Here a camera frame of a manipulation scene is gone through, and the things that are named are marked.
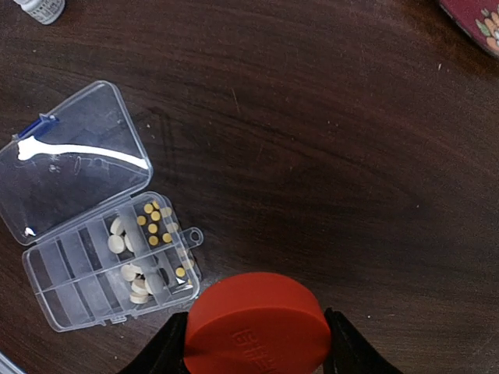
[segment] pill organizer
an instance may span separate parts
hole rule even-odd
[[[203,233],[182,231],[166,197],[140,193],[153,168],[115,85],[89,85],[14,136],[0,150],[0,175],[0,214],[17,241],[29,246],[23,265],[54,330],[121,323],[199,293],[190,249],[203,242]],[[165,232],[175,229],[169,243],[151,246],[137,223],[151,203],[168,212],[157,223]],[[116,217],[134,252],[109,250]],[[130,300],[131,284],[121,272],[128,264],[154,278],[145,304]],[[178,277],[183,264],[185,276]]]

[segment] dark wood surface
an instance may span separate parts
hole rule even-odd
[[[205,287],[283,273],[406,373],[499,371],[499,68],[435,2],[68,3],[42,26],[0,2],[2,143],[116,83]],[[0,351],[29,373],[116,372],[168,318],[56,333],[3,224],[0,249]]]

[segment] white label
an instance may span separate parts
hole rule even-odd
[[[40,5],[27,12],[40,23],[50,23],[61,14],[65,0],[42,0]]]

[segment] white bottle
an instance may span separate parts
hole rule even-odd
[[[14,0],[39,23],[53,23],[64,10],[65,0]]]

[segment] red bottle cap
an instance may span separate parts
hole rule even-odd
[[[273,273],[247,273],[208,288],[189,312],[184,359],[192,374],[310,374],[331,331],[308,289]]]

